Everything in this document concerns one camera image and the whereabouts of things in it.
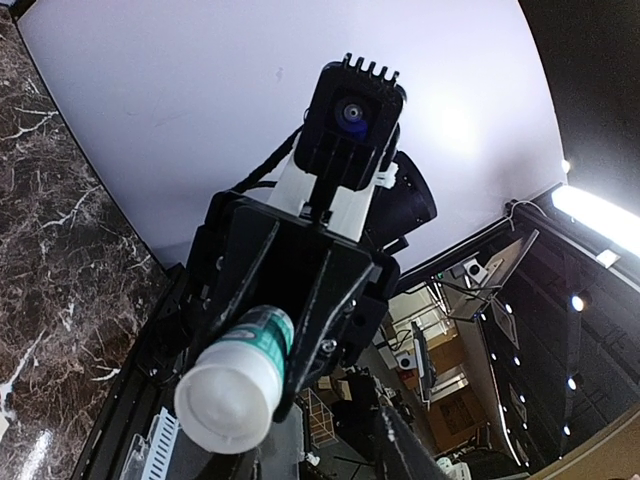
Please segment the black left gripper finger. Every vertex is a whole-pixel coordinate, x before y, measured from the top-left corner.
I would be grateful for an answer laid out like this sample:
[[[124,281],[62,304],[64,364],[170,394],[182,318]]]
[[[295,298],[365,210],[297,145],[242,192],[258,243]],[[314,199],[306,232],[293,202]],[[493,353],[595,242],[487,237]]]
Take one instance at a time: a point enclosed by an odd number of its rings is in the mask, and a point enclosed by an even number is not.
[[[392,407],[381,407],[374,421],[377,479],[451,479]]]

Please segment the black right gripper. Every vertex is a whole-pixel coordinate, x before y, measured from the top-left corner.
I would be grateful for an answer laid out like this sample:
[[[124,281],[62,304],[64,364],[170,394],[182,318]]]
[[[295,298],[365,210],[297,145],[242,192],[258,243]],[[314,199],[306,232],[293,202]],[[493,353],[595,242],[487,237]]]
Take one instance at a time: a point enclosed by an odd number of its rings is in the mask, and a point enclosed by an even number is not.
[[[277,423],[320,376],[355,363],[386,315],[400,274],[390,255],[234,191],[213,196],[188,270],[189,365],[252,307],[271,305],[291,318],[295,336]]]

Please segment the green white glue stick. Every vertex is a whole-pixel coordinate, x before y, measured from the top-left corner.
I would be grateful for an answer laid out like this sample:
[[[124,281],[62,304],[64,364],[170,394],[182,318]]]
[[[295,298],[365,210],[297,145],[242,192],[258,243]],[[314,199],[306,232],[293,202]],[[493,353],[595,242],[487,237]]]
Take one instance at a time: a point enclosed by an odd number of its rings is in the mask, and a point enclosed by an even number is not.
[[[183,432],[207,452],[240,454],[266,438],[281,400],[294,326],[281,309],[254,307],[207,347],[179,381]]]

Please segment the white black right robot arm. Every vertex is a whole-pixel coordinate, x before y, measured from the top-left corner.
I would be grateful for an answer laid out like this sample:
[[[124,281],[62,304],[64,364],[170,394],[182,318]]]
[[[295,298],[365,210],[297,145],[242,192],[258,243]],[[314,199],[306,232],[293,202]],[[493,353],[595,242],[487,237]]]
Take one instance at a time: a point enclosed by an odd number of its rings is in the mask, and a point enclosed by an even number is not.
[[[393,255],[405,237],[437,215],[419,169],[404,152],[394,158],[395,185],[378,188],[356,242],[233,190],[211,200],[188,260],[194,304],[191,361],[251,308],[273,306],[294,326],[283,393],[283,420],[295,396],[334,367],[356,363],[388,311],[400,267]]]

